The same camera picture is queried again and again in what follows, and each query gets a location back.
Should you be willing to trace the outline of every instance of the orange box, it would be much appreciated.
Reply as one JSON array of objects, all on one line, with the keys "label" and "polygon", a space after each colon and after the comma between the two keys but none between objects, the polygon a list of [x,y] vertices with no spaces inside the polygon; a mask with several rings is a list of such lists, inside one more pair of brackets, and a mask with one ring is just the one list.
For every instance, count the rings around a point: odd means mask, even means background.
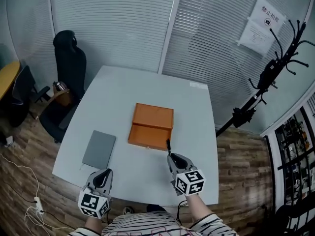
[{"label": "orange box", "polygon": [[173,109],[136,103],[128,143],[165,151],[173,125]]}]

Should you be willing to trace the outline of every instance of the black chair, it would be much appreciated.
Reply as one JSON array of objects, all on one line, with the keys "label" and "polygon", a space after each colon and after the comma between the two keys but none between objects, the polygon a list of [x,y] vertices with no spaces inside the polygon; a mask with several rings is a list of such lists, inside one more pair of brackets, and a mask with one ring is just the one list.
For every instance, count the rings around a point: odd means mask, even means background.
[{"label": "black chair", "polygon": [[40,92],[37,92],[35,88],[35,80],[29,66],[27,65],[24,67],[16,77],[12,90],[9,111],[10,125],[12,127],[19,126],[28,113],[35,119],[34,115],[29,111],[30,100],[34,103],[41,100],[42,97],[49,100],[50,97],[47,95],[48,91],[49,87],[46,86]]},{"label": "black chair", "polygon": [[72,104],[62,106],[53,100],[42,112],[39,120],[46,131],[61,143],[71,118],[84,95],[86,56],[77,46],[74,32],[63,30],[54,38],[58,81],[64,82],[73,96]]},{"label": "black chair", "polygon": [[268,211],[265,205],[262,206],[265,209],[264,219],[262,224],[248,223],[248,227],[257,227],[258,234],[261,236],[300,236],[305,232],[310,232],[308,235],[315,235],[315,218],[312,218],[308,222],[305,222],[300,228],[288,229],[290,218],[298,218],[306,212],[315,208],[315,192],[311,192],[304,199],[300,199],[295,205],[283,205],[275,214],[268,216]]}]

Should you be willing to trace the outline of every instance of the shoe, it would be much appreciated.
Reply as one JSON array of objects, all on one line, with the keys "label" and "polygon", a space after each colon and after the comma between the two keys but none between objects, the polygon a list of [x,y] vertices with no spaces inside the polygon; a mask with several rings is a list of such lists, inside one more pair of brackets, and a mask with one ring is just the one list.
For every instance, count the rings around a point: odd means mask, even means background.
[{"label": "shoe", "polygon": [[123,209],[123,215],[126,215],[126,214],[134,214],[134,209],[130,206],[126,206]]},{"label": "shoe", "polygon": [[4,145],[4,147],[10,147],[14,142],[13,136],[9,136],[6,138],[6,145]]}]

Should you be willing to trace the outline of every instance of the white paper sign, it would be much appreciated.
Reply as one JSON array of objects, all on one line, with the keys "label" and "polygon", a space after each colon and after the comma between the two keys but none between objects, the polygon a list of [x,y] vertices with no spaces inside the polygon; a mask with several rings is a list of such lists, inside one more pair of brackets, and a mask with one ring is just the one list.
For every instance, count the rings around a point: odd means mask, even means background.
[{"label": "white paper sign", "polygon": [[265,30],[269,31],[272,28],[275,35],[278,34],[282,24],[285,22],[285,16],[266,0],[257,0],[250,19]]},{"label": "white paper sign", "polygon": [[266,55],[286,17],[266,0],[257,0],[238,44],[242,44],[261,55]]}]

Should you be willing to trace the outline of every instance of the white cable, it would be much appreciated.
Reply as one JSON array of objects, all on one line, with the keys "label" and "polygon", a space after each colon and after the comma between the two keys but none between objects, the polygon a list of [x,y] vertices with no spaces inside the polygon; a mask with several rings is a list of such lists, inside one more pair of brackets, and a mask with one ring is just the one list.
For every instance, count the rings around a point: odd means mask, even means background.
[{"label": "white cable", "polygon": [[[35,177],[35,179],[36,179],[36,181],[37,181],[37,191],[36,191],[36,197],[37,197],[38,191],[39,191],[39,182],[38,182],[38,179],[37,179],[37,177],[36,177],[36,175],[35,175],[33,169],[30,168],[30,167],[24,166],[24,165],[17,165],[16,163],[14,163],[14,162],[12,162],[12,161],[6,159],[2,154],[0,154],[0,156],[2,156],[3,159],[5,159],[5,160],[6,160],[7,162],[9,162],[9,163],[14,164],[14,165],[15,165],[16,167],[18,167],[18,168],[26,168],[26,169],[30,169],[30,170],[32,171],[32,173],[34,174],[34,177]],[[39,219],[39,221],[36,220],[32,215],[29,214],[29,210],[32,209],[32,208],[36,210],[36,213],[35,213],[35,214],[36,214],[37,218]],[[48,225],[48,224],[46,224],[46,223],[44,222],[44,219],[43,219],[43,217],[41,216],[41,214],[39,214],[39,215],[40,215],[41,218],[39,218],[39,216],[38,216],[38,210],[37,210],[36,207],[30,206],[30,207],[28,207],[28,208],[26,209],[26,212],[25,212],[25,215],[24,215],[24,223],[25,223],[25,225],[26,225],[28,231],[31,233],[32,236],[36,236],[36,235],[34,235],[34,234],[31,232],[31,230],[30,230],[30,228],[29,228],[29,226],[28,226],[28,223],[27,223],[27,218],[29,218],[29,219],[32,221],[33,224],[35,224],[35,225],[37,225],[37,226],[41,226],[49,236],[50,236],[50,234],[47,232],[47,230],[45,229],[44,225],[45,225],[45,226],[48,226],[48,227],[51,227],[51,228],[53,228],[53,229],[64,229],[64,228],[67,228],[67,229],[71,229],[72,231],[74,231],[74,230],[73,230],[72,228],[70,228],[70,227],[58,227],[58,228],[56,228],[56,227],[50,226],[50,225]]]},{"label": "white cable", "polygon": [[36,191],[36,197],[37,197],[38,190],[39,190],[39,182],[38,182],[38,179],[37,179],[37,177],[36,177],[34,171],[33,171],[30,167],[27,167],[27,166],[24,166],[24,165],[17,165],[16,163],[11,162],[10,160],[6,159],[2,154],[0,154],[0,156],[2,156],[3,159],[5,159],[7,162],[13,163],[13,164],[14,164],[16,167],[18,167],[18,168],[21,168],[21,167],[22,167],[22,168],[30,169],[30,170],[33,172],[34,177],[35,177],[35,179],[36,179],[36,181],[37,181],[37,191]]},{"label": "white cable", "polygon": [[[34,218],[32,215],[29,215],[29,209],[30,208],[33,208],[35,211],[36,211],[36,216],[37,216],[37,218],[38,218],[38,220],[36,219],[36,218]],[[43,219],[43,217],[42,217],[42,215],[38,212],[38,210],[37,210],[37,208],[35,208],[35,207],[33,207],[33,206],[30,206],[28,209],[27,209],[27,212],[26,212],[26,217],[29,217],[30,218],[30,220],[33,222],[33,224],[35,224],[35,225],[37,225],[37,226],[48,226],[48,227],[50,227],[50,228],[53,228],[53,229],[70,229],[70,230],[72,230],[72,231],[74,231],[73,230],[73,228],[70,228],[70,227],[53,227],[53,226],[51,226],[51,225],[48,225],[48,224],[46,224],[45,222],[44,222],[44,219]]]}]

